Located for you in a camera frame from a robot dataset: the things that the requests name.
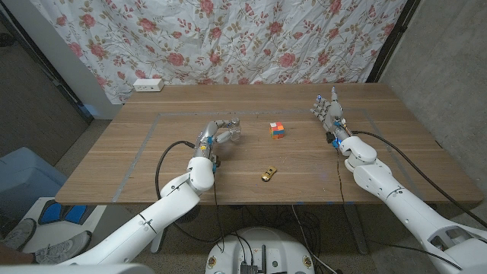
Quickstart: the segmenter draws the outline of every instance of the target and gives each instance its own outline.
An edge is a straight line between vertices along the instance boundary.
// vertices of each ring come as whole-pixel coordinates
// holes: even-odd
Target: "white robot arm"
[[[215,137],[218,129],[229,130]],[[117,264],[132,261],[156,236],[186,214],[199,202],[199,196],[214,183],[219,165],[213,155],[214,143],[240,137],[240,120],[211,121],[199,134],[193,158],[185,174],[172,179],[161,190],[161,199],[113,232],[89,251],[65,261],[62,265]]]
[[[317,101],[311,112],[323,123],[328,143],[348,156],[345,165],[353,173],[355,182],[382,200],[411,231],[423,249],[445,259],[430,256],[439,272],[452,274],[482,264],[485,267],[486,231],[443,218],[401,185],[389,167],[377,158],[375,149],[347,129],[334,87],[332,103],[320,95]]]

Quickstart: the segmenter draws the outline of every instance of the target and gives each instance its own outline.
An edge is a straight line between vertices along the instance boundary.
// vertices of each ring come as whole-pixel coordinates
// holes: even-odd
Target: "white power strip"
[[[134,83],[135,91],[161,91],[163,87],[162,79],[137,79]]]

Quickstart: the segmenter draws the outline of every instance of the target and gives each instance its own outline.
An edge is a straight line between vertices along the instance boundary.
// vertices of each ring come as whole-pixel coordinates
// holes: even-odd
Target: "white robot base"
[[[224,238],[223,253],[220,250],[223,247],[221,241],[213,247],[208,255],[205,274],[314,273],[313,261],[306,247],[282,231],[253,227],[240,229],[237,235],[241,243],[235,234]]]

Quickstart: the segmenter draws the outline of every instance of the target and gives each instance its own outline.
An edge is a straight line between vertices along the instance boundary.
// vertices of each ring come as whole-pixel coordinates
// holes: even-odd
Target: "floral curtain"
[[[31,0],[113,104],[165,84],[363,82],[406,0]]]

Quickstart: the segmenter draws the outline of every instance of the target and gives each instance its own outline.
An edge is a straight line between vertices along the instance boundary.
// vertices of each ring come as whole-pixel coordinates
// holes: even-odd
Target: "person's foot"
[[[91,240],[91,232],[83,231],[62,243],[36,251],[35,260],[39,264],[57,264],[83,253]]]
[[[31,218],[26,218],[18,223],[18,225],[7,234],[5,239],[0,242],[12,249],[21,251],[25,244],[32,238],[36,231],[36,221]]]

